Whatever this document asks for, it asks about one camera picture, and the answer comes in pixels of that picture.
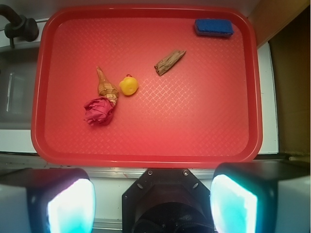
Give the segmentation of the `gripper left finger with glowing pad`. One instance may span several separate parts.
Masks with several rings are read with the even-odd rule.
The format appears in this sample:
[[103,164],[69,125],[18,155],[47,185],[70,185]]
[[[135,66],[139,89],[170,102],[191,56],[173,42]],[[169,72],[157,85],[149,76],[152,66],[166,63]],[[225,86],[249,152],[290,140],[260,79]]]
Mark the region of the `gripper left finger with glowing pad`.
[[0,170],[2,233],[90,233],[95,188],[81,168]]

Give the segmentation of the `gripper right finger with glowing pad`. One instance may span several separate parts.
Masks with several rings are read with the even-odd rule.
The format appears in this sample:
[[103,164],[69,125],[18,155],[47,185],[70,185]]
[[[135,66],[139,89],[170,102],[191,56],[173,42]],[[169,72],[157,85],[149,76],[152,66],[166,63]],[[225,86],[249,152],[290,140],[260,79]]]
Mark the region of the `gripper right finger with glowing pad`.
[[214,171],[210,206],[219,233],[309,233],[311,166],[222,163]]

